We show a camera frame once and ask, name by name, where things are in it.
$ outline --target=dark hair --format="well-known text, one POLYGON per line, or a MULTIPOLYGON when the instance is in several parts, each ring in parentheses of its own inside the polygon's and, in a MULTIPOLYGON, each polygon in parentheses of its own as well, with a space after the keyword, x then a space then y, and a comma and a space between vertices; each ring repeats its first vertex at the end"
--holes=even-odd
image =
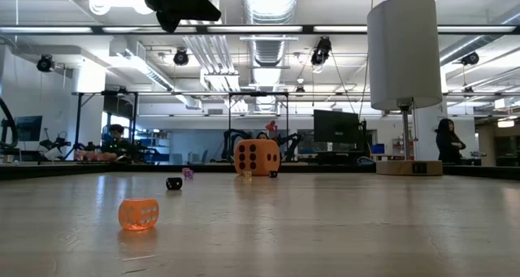
POLYGON ((124 128, 120 124, 113 124, 108 128, 108 132, 117 131, 119 134, 124 133, 124 128))
POLYGON ((436 132, 440 133, 455 133, 455 129, 453 129, 453 131, 450 131, 449 130, 449 123, 451 123, 453 126, 455 126, 455 124, 453 123, 453 121, 451 119, 442 119, 440 122, 439 122, 439 127, 437 127, 437 129, 435 130, 436 132))
POLYGON ((265 135, 267 139, 269 139, 269 136, 265 133, 265 132, 260 132, 258 135, 257 135, 257 139, 260 139, 260 136, 261 135, 265 135))

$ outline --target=ceiling camera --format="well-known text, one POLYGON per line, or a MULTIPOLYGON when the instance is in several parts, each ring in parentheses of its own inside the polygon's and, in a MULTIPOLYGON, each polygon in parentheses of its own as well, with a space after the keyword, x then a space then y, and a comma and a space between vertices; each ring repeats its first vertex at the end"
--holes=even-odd
POLYGON ((39 71, 42 71, 44 73, 51 73, 52 71, 54 71, 54 62, 52 60, 52 55, 43 54, 41 56, 41 59, 38 61, 36 68, 38 68, 39 71))
POLYGON ((186 49, 179 48, 177 49, 177 54, 173 57, 173 63, 177 66, 186 66, 188 64, 188 53, 186 49))
POLYGON ((314 49, 314 53, 312 54, 312 58, 310 62, 314 66, 323 65, 325 61, 328 59, 328 52, 332 50, 331 41, 328 37, 321 37, 319 39, 318 46, 314 49))
POLYGON ((182 19, 219 21, 221 13, 209 0, 145 0, 157 11, 157 20, 164 31, 173 33, 182 19))
POLYGON ((476 65, 479 62, 479 55, 475 52, 468 54, 466 57, 461 59, 462 65, 476 65))

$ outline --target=orange die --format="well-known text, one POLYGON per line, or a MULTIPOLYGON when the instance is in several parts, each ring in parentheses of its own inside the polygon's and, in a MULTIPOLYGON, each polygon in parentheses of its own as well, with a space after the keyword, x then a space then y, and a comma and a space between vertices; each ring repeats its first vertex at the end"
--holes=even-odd
POLYGON ((280 148, 273 140, 242 140, 235 148, 235 169, 240 175, 251 171, 254 176, 269 175, 280 167, 280 148))
POLYGON ((119 224, 127 230, 145 230, 157 223, 159 204, 155 199, 125 199, 119 206, 119 224))

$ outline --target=computer monitor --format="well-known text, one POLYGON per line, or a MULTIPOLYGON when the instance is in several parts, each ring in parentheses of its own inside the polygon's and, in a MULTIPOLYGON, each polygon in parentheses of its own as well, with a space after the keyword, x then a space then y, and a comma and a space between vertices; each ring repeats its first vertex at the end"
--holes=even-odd
POLYGON ((24 116, 15 118, 15 125, 18 129, 18 138, 20 141, 39 141, 41 132, 41 121, 43 117, 24 116))
POLYGON ((314 110, 314 142, 360 144, 362 132, 357 114, 314 110))

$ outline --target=woman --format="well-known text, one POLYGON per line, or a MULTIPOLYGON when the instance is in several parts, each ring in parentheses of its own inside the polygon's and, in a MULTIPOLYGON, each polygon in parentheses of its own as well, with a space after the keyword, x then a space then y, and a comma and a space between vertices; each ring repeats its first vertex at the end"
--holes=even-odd
POLYGON ((466 145, 455 134, 455 125, 451 119, 442 119, 439 122, 437 132, 437 147, 439 148, 439 160, 443 163, 462 164, 460 150, 466 145))

